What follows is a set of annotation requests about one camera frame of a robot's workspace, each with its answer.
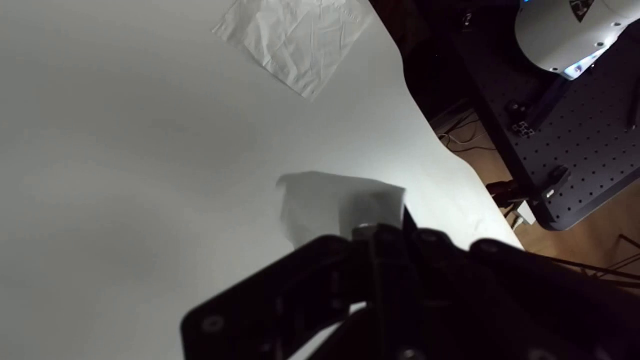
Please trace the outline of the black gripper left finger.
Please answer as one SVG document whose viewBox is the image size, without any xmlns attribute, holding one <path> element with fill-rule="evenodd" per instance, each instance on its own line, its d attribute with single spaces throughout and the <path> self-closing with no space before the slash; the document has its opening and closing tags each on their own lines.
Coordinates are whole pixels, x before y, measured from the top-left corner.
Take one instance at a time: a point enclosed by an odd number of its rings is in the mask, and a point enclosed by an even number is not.
<svg viewBox="0 0 640 360">
<path fill-rule="evenodd" d="M 366 223 L 356 227 L 352 237 L 366 249 L 380 360 L 418 360 L 418 273 L 405 233 L 395 225 Z"/>
</svg>

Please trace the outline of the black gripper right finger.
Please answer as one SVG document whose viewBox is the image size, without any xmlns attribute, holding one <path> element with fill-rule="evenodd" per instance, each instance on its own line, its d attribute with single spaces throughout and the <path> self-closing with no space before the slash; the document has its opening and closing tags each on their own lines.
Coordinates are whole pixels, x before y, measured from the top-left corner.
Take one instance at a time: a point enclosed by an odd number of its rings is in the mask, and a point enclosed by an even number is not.
<svg viewBox="0 0 640 360">
<path fill-rule="evenodd" d="M 401 314 L 406 319 L 458 319 L 465 301 L 448 272 L 462 249 L 447 232 L 421 227 L 409 208 L 402 209 L 401 232 Z"/>
</svg>

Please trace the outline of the white main robot arm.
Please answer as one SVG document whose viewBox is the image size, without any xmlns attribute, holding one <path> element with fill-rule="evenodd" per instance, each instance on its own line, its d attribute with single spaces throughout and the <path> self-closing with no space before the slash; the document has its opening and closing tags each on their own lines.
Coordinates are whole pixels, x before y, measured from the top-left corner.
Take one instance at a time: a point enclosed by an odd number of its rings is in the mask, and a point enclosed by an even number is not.
<svg viewBox="0 0 640 360">
<path fill-rule="evenodd" d="M 638 20 L 638 0 L 418 0 L 442 80 L 474 97 L 543 225 L 564 229 L 638 178 L 638 92 L 624 75 L 582 75 Z M 497 240 L 453 248 L 441 232 L 401 240 L 410 335 L 384 341 L 416 360 L 640 360 L 640 300 L 567 262 Z"/>
</svg>

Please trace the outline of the perforated metal robot base plate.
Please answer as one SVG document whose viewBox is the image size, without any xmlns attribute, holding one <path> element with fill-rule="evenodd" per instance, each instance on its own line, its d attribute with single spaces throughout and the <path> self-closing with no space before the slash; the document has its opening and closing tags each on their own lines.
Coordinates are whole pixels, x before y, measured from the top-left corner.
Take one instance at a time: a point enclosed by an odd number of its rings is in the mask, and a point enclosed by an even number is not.
<svg viewBox="0 0 640 360">
<path fill-rule="evenodd" d="M 640 51 L 617 44 L 570 81 L 524 59 L 510 39 L 461 46 L 498 153 L 536 220 L 569 229 L 640 180 Z"/>
</svg>

